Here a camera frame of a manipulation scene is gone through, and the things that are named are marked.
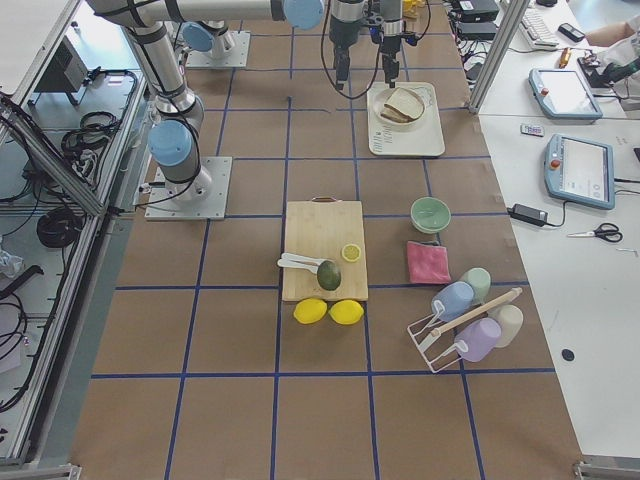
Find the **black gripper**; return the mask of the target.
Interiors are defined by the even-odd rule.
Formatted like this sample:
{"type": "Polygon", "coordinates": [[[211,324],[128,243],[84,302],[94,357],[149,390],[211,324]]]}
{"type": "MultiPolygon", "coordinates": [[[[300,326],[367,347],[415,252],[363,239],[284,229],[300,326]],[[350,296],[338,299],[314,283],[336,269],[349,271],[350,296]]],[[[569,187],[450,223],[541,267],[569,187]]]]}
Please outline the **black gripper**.
{"type": "Polygon", "coordinates": [[[371,41],[377,46],[377,56],[383,60],[386,83],[395,83],[399,75],[396,56],[402,42],[416,46],[420,36],[406,29],[402,13],[371,13],[367,16],[367,27],[371,41]]]}
{"type": "Polygon", "coordinates": [[[333,43],[333,52],[337,56],[337,78],[334,88],[336,91],[344,89],[350,72],[349,49],[358,41],[361,21],[343,21],[336,17],[329,20],[329,38],[333,43]]]}

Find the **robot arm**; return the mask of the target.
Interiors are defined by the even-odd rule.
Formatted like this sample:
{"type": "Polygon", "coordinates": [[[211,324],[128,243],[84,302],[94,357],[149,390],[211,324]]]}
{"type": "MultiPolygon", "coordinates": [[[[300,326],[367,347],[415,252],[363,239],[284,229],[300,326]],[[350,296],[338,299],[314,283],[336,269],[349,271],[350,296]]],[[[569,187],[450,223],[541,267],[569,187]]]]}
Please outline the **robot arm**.
{"type": "Polygon", "coordinates": [[[389,86],[399,72],[396,56],[404,34],[399,1],[383,1],[377,7],[369,1],[92,1],[89,5],[96,16],[125,31],[155,92],[160,121],[151,129],[148,147],[164,175],[168,200],[182,204],[209,195],[213,177],[199,150],[204,107],[181,70],[167,22],[181,26],[180,37],[191,49],[220,54],[233,47],[230,20],[286,21],[302,30],[321,25],[323,38],[333,44],[335,72],[329,81],[336,91],[349,78],[349,49],[367,27],[378,46],[376,66],[384,71],[389,86]]]}

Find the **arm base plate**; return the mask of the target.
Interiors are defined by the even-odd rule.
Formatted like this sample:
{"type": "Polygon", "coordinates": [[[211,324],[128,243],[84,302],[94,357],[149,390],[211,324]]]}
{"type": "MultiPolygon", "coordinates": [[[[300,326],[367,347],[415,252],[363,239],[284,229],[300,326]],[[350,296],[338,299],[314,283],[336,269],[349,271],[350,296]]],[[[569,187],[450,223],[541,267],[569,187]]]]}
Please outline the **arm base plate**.
{"type": "Polygon", "coordinates": [[[192,184],[166,182],[160,167],[154,180],[165,185],[151,190],[146,200],[149,221],[223,220],[226,214],[232,158],[205,156],[192,184]]]}
{"type": "Polygon", "coordinates": [[[186,66],[192,69],[231,69],[247,66],[251,35],[248,31],[227,30],[212,35],[203,30],[188,28],[186,66]]]}

